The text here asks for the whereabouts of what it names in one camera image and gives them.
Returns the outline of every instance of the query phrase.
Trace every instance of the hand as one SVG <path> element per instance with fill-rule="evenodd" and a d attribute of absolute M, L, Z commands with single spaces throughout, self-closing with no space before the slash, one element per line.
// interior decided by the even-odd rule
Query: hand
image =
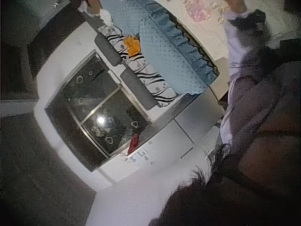
<path fill-rule="evenodd" d="M 233 12 L 244 13 L 247 11 L 247 7 L 244 0 L 225 0 Z"/>

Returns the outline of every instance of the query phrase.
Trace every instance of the gray cushion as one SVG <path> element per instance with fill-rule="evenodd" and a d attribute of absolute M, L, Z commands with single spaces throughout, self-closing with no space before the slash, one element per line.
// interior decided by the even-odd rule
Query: gray cushion
<path fill-rule="evenodd" d="M 155 98 L 129 67 L 124 70 L 120 78 L 147 111 L 158 104 Z"/>

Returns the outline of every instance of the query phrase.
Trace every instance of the dark hair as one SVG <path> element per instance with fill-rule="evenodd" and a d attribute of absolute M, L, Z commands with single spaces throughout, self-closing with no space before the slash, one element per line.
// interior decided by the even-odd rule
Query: dark hair
<path fill-rule="evenodd" d="M 213 174 L 222 161 L 226 147 L 218 146 L 214 158 L 210 159 Z M 236 212 L 233 215 L 238 209 L 235 204 L 222 200 L 214 186 L 208 189 L 204 174 L 198 170 L 194 172 L 190 185 L 180 185 L 168 198 L 159 218 L 153 219 L 149 226 L 241 225 L 238 223 L 241 222 L 239 214 Z"/>

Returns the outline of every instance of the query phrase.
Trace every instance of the heart sticker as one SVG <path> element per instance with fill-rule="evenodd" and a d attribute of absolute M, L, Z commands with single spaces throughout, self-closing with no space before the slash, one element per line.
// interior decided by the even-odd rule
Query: heart sticker
<path fill-rule="evenodd" d="M 133 121 L 131 123 L 131 125 L 134 127 L 134 128 L 138 128 L 138 122 L 137 121 Z"/>
<path fill-rule="evenodd" d="M 113 138 L 111 138 L 111 137 L 106 137 L 104 140 L 105 140 L 107 143 L 109 143 L 110 145 L 112 145 L 112 144 L 114 143 Z"/>

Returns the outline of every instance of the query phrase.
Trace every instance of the orange object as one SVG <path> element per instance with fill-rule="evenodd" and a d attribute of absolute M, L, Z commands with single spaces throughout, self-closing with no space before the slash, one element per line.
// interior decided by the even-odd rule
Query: orange object
<path fill-rule="evenodd" d="M 132 57 L 133 55 L 140 53 L 140 43 L 139 40 L 135 36 L 127 35 L 123 43 L 127 47 L 127 54 L 129 57 Z"/>

